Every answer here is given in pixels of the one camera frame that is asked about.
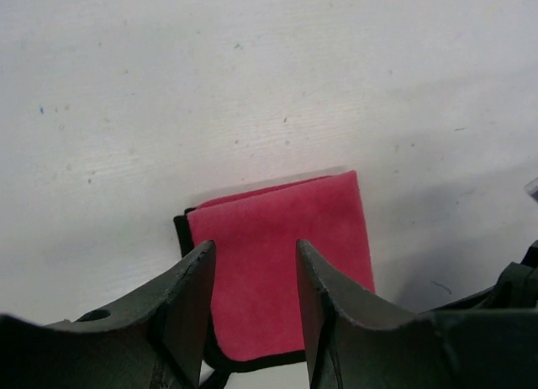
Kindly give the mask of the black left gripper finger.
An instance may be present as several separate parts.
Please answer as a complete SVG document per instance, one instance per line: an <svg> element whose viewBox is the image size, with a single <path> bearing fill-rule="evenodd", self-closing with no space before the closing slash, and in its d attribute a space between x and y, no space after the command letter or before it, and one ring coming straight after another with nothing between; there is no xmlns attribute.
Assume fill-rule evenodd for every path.
<svg viewBox="0 0 538 389"><path fill-rule="evenodd" d="M1 317L3 388L196 388L214 287L206 241L168 271L75 321Z"/></svg>

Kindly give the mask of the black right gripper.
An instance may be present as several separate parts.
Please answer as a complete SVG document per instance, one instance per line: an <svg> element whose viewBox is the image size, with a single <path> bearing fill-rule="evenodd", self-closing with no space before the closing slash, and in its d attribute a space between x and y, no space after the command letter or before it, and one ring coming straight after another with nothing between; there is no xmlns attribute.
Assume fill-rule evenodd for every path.
<svg viewBox="0 0 538 389"><path fill-rule="evenodd" d="M481 292L404 310L297 243L298 296L312 388L534 388L537 241Z"/></svg>

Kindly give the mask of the red microfiber towel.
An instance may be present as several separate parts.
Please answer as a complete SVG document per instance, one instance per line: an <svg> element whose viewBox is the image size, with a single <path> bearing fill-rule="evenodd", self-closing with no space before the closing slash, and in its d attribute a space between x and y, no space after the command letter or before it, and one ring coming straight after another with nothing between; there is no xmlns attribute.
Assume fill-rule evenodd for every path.
<svg viewBox="0 0 538 389"><path fill-rule="evenodd" d="M205 388L225 387L234 373L304 361L298 240L366 289L375 287L354 171L215 198L173 223L183 253L206 240L216 245Z"/></svg>

